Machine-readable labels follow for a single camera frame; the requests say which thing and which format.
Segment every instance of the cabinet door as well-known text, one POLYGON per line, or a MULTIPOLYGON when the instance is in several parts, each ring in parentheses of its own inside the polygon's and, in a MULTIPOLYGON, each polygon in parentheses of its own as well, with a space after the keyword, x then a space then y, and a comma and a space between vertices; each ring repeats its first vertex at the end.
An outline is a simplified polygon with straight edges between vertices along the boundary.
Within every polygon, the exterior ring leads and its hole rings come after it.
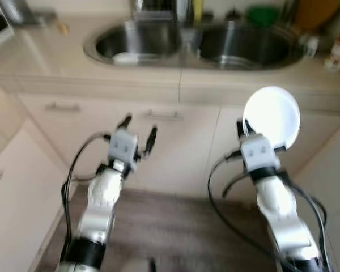
MULTIPOLYGON (((239 148, 236 120, 243 115, 243 108, 222 107, 210 155, 207 173, 213 164, 226 152, 239 148)), ((315 154, 327 139, 340 127, 340 116, 327 114, 301 113, 301 129, 295 144, 287 152, 278 154, 281 164, 294 176, 315 154)), ((214 174, 214 194, 218 197, 226 183, 243 171, 241 160, 223 165, 214 174)), ((249 179, 238 183, 231 194, 234 200, 255 201, 255 188, 249 179)))
POLYGON ((60 210, 64 178, 25 130, 0 154, 0 271, 28 271, 60 210))
POLYGON ((206 164, 219 108, 178 104, 130 104, 119 114, 133 114, 130 130, 144 146, 153 124, 158 135, 148 160, 138 164, 137 189, 183 196, 206 196, 206 164))
MULTIPOLYGON (((116 103, 108 100, 26 93, 20 94, 19 99, 68 165, 90 135, 98 131, 111 132, 120 121, 116 103)), ((74 172, 78 175, 96 172, 107 154, 106 142, 91 143, 74 172)))
POLYGON ((279 154, 281 164, 295 176, 338 128, 340 115, 301 112, 299 136, 287 152, 279 154))

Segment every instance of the green container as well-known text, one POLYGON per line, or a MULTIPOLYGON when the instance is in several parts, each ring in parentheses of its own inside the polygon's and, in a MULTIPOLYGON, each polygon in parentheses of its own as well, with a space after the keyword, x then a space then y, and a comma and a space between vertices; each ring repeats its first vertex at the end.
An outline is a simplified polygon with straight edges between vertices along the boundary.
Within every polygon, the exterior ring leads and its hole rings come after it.
POLYGON ((259 27, 270 27, 279 18, 280 9, 273 5, 255 5, 246 11, 246 18, 249 22, 259 27))

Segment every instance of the black cable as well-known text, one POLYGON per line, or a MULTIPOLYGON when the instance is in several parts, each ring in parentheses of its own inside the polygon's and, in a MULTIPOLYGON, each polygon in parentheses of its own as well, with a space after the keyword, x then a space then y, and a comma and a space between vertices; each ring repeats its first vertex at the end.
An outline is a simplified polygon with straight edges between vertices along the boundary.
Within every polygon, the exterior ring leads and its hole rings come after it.
POLYGON ((234 178, 232 178, 232 180, 224 188, 223 193, 222 193, 222 197, 226 198, 228 193, 232 189, 233 185, 235 185, 237 182, 241 181, 242 179, 244 179, 248 176, 249 176, 249 173, 242 173, 242 174, 239 174, 239 175, 235 176, 234 178))
MULTIPOLYGON (((242 174, 239 174, 237 176, 235 176, 230 182, 229 184, 226 186, 226 188, 223 190, 223 194, 222 194, 222 197, 223 198, 226 198, 228 196, 228 194, 230 193, 232 187, 238 183, 239 181, 241 181, 243 178, 247 177, 249 174, 248 173, 242 173, 242 174)), ((312 201, 320 208, 320 210, 322 211, 323 213, 323 217, 324 217, 324 221, 322 223, 322 225, 324 226, 324 229, 326 229, 326 226, 327 226, 327 223, 328 223, 328 212, 325 208, 325 206, 316 198, 316 197, 312 197, 310 195, 312 201)), ((321 235, 321 232, 320 232, 320 235, 319 235, 319 238, 318 238, 318 243, 319 245, 322 244, 322 241, 323 241, 323 238, 322 238, 322 235, 321 235)))
POLYGON ((217 163, 215 163, 215 165, 213 166, 213 168, 210 171, 209 174, 209 178, 208 178, 208 196, 209 196, 209 201, 213 207, 213 209, 215 210, 216 214, 218 215, 218 217, 223 221, 223 223, 230 228, 235 234, 237 234, 241 239, 243 239, 244 241, 246 241, 248 244, 250 244, 251 246, 253 246, 254 248, 256 248, 258 251, 260 251, 261 253, 263 253, 264 255, 268 256, 271 259, 277 260, 279 262, 282 263, 282 265, 284 265, 286 268, 289 269, 289 271, 291 272, 301 272, 299 269, 297 269, 296 267, 294 267, 293 265, 291 265, 289 262, 287 262, 287 260, 285 260, 283 257, 269 251, 268 249, 264 248, 262 245, 260 245, 258 242, 254 241, 252 238, 250 238, 249 236, 247 236, 246 234, 242 233, 237 227, 235 227, 224 215, 223 213, 219 210, 218 206, 215 203, 212 191, 211 191, 211 178, 215 172, 215 170, 225 161, 227 161, 228 159, 230 159, 231 156, 225 156, 223 158, 221 158, 220 160, 218 160, 217 163))
POLYGON ((82 147, 79 149, 76 156, 74 157, 73 162, 72 162, 72 164, 69 168, 69 171, 68 171, 68 176, 67 176, 66 182, 64 182, 64 184, 62 185, 62 189, 61 189, 62 204, 63 204, 63 208, 64 208, 64 213, 65 213, 67 230, 66 230, 66 238, 65 238, 64 245, 63 245, 60 261, 63 261, 64 256, 65 256, 65 254, 68 250, 68 247, 70 245, 70 241, 72 239, 72 229, 71 229, 68 199, 69 199, 70 181, 72 180, 72 175, 73 175, 73 170, 74 170, 75 164, 76 164, 77 160, 79 159, 79 156, 81 155, 81 153, 84 151, 84 149, 86 149, 86 147, 91 142, 93 142, 94 140, 99 139, 99 138, 107 139, 108 137, 109 137, 108 134, 105 134, 105 133, 95 133, 85 141, 85 143, 82 145, 82 147))
POLYGON ((95 177, 97 176, 97 174, 91 174, 91 175, 83 175, 83 176, 74 176, 71 181, 74 182, 86 182, 86 181, 90 181, 93 180, 95 177))
POLYGON ((325 237, 325 229, 324 229, 324 224, 322 222, 322 218, 321 215, 316 207, 315 202, 313 201, 312 197, 310 197, 303 189, 301 189, 299 186, 297 186, 296 184, 294 184, 293 182, 287 182, 287 185, 293 189, 295 192, 297 192, 297 194, 299 196, 301 196, 302 198, 304 198, 307 203, 310 205, 310 207, 312 208, 316 219, 317 219, 317 224, 318 224, 318 228, 320 230, 320 241, 319 241, 319 246, 320 246, 320 250, 321 250, 321 255, 322 255, 322 259, 324 261, 324 265, 328 268, 329 271, 331 270, 331 264, 329 261, 329 257, 328 257, 328 253, 326 250, 326 237, 325 237))
POLYGON ((324 221, 323 221, 323 225, 324 225, 324 229, 326 230, 327 226, 328 226, 328 212, 325 208, 325 206, 316 198, 311 196, 311 199, 315 202, 315 204, 320 208, 320 210, 322 211, 322 217, 324 217, 324 221))

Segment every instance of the kitchen sink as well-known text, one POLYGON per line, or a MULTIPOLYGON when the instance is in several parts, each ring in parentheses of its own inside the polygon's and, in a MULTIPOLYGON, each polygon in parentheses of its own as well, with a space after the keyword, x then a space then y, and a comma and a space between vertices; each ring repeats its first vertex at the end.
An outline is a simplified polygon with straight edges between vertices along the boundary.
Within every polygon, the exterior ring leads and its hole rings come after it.
POLYGON ((270 69, 287 66, 302 56, 298 41, 283 28, 249 24, 211 27, 194 48, 204 60, 221 69, 270 69))
POLYGON ((287 28, 244 22, 185 27, 126 21, 92 35, 84 51, 96 61, 113 65, 223 70, 277 69, 303 56, 298 37, 287 28))
POLYGON ((180 46, 179 29, 170 22, 127 21, 87 42, 84 50, 101 62, 144 65, 169 58, 180 46))

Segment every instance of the white plate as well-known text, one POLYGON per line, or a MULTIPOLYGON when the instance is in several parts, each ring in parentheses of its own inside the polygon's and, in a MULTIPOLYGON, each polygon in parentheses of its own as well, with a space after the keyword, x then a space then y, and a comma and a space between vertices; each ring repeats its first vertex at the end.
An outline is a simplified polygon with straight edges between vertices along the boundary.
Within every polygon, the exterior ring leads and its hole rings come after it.
POLYGON ((267 137, 274 148, 290 148, 300 130, 300 109, 295 98, 280 87, 265 87, 248 100, 243 114, 243 129, 248 135, 245 119, 256 133, 267 137))

